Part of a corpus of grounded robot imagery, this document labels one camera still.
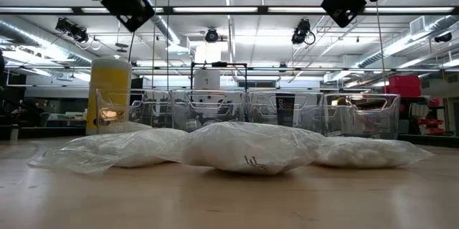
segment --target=wooden table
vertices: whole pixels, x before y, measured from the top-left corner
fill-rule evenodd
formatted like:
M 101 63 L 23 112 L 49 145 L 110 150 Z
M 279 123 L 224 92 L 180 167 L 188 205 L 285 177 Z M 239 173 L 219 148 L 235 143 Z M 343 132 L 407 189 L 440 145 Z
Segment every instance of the wooden table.
M 31 169 L 67 139 L 0 146 L 0 228 L 459 228 L 459 149 L 403 169 L 276 177 L 160 164 L 101 177 Z

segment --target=white plastic bag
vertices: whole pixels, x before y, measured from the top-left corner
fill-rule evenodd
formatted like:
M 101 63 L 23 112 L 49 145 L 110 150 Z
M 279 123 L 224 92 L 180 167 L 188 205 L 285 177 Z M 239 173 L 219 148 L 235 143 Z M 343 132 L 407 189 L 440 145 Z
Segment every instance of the white plastic bag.
M 398 167 L 434 155 L 406 141 L 340 136 L 327 139 L 316 163 L 332 167 Z
M 29 164 L 98 174 L 111 166 L 142 167 L 178 161 L 180 152 L 172 146 L 187 134 L 172 128 L 155 128 L 131 133 L 85 136 L 70 141 L 62 149 L 48 151 Z
M 184 164 L 230 172 L 277 174 L 310 164 L 324 136 L 299 128 L 269 124 L 221 122 L 181 140 Z

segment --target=metal frame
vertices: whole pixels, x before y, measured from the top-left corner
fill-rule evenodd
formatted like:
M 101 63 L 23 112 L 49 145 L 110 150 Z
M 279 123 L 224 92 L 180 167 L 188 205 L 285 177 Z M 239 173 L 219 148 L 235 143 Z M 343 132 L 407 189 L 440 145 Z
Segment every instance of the metal frame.
M 132 70 L 193 70 L 196 65 L 204 65 L 203 70 L 236 70 L 236 66 L 233 67 L 219 67 L 210 66 L 209 63 L 191 63 L 191 66 L 181 67 L 132 67 Z M 227 65 L 243 65 L 246 71 L 311 71 L 311 72 L 333 72 L 333 71 L 364 71 L 364 72 L 449 72 L 459 73 L 459 68 L 357 68 L 357 67 L 248 67 L 247 63 L 227 63 Z M 40 65 L 8 65 L 6 69 L 16 68 L 36 68 L 36 69 L 48 69 L 48 70 L 90 70 L 91 67 L 70 67 L 70 66 L 40 66 Z
M 206 65 L 208 65 L 209 63 L 195 63 L 195 62 L 191 62 L 191 66 L 190 66 L 190 70 L 191 70 L 191 75 L 190 75 L 190 88 L 193 90 L 193 76 L 194 76 L 194 67 L 196 67 L 197 65 L 202 65 L 202 68 L 200 70 L 207 70 L 208 68 L 206 67 Z M 210 64 L 211 67 L 210 69 L 212 70 L 226 70 L 228 68 L 228 66 L 232 66 L 232 70 L 236 70 L 238 72 L 240 72 L 239 69 L 237 69 L 237 66 L 242 66 L 244 67 L 245 69 L 245 73 L 242 74 L 244 75 L 244 79 L 245 79 L 245 92 L 247 93 L 247 63 L 227 63 L 227 62 L 213 62 Z
M 256 11 L 193 11 L 193 12 L 177 12 L 174 11 L 174 8 L 247 8 L 255 7 Z M 270 7 L 282 7 L 283 9 L 297 9 L 297 8 L 307 8 L 310 11 L 287 11 L 287 12 L 272 12 L 268 11 Z M 448 7 L 453 8 L 452 11 L 397 11 L 397 9 L 403 8 L 442 8 Z M 20 9 L 71 9 L 72 12 L 68 11 L 20 11 Z M 394 11 L 386 12 L 384 9 L 390 8 Z M 4 14 L 16 14 L 16 15 L 58 15 L 58 16 L 111 16 L 110 12 L 84 12 L 83 9 L 104 9 L 102 6 L 0 6 L 0 15 Z M 157 15 L 172 16 L 172 15 L 307 15 L 307 16 L 322 16 L 326 14 L 325 10 L 322 10 L 320 6 L 157 6 L 154 9 L 161 9 L 162 11 L 157 11 Z M 445 16 L 445 15 L 456 15 L 459 14 L 459 6 L 380 6 L 379 15 L 380 16 L 420 16 L 420 15 L 429 15 L 429 16 Z M 375 11 L 365 12 L 364 10 L 359 14 L 359 16 L 376 16 Z

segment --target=ceiling beam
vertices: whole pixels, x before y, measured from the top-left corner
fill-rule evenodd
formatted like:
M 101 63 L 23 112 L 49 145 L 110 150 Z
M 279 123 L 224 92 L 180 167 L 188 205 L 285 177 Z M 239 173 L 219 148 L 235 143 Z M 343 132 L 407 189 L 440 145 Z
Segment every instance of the ceiling beam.
M 322 16 L 320 6 L 157 6 L 157 15 L 282 15 Z M 103 7 L 96 6 L 0 6 L 0 15 L 57 15 L 57 16 L 111 16 Z M 445 16 L 459 14 L 459 6 L 380 6 L 379 15 Z M 375 17 L 375 8 L 368 6 L 359 16 Z

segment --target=plastic storage bin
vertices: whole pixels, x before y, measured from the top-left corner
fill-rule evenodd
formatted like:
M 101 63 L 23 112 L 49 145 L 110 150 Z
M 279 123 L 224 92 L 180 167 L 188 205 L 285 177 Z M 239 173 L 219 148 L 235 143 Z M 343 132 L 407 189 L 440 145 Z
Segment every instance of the plastic storage bin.
M 322 102 L 322 93 L 251 91 L 247 93 L 247 119 L 321 133 Z
M 195 131 L 211 123 L 244 121 L 245 93 L 226 90 L 171 90 L 173 127 Z
M 323 132 L 326 136 L 397 139 L 400 95 L 325 95 Z
M 126 132 L 135 126 L 132 123 L 153 128 L 172 127 L 171 102 L 166 90 L 97 89 L 96 98 L 98 112 L 94 122 L 98 134 Z

